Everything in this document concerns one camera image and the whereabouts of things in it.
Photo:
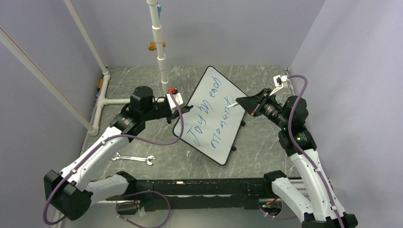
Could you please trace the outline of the white whiteboard black frame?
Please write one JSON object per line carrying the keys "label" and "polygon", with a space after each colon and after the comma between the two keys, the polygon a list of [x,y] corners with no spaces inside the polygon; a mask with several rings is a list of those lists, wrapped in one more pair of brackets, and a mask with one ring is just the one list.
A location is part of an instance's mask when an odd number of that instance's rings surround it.
{"label": "white whiteboard black frame", "polygon": [[191,110],[177,121],[173,134],[206,157],[223,166],[241,127],[245,111],[232,106],[246,94],[216,68],[208,66],[190,96]]}

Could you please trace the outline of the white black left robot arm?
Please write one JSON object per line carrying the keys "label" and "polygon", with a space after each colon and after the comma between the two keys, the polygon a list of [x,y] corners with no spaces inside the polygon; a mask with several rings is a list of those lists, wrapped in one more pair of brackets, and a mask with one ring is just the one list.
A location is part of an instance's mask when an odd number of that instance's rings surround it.
{"label": "white black left robot arm", "polygon": [[56,172],[50,170],[44,177],[46,204],[42,219],[47,225],[61,222],[49,221],[49,206],[63,214],[64,218],[76,220],[94,204],[114,196],[129,200],[136,195],[136,178],[120,171],[110,178],[94,181],[94,175],[108,161],[133,140],[149,144],[168,146],[167,142],[154,142],[139,137],[146,122],[179,118],[184,124],[183,114],[191,111],[192,105],[183,105],[182,95],[175,88],[162,97],[155,97],[152,88],[139,86],[130,95],[129,102],[111,121],[100,138],[70,165]]}

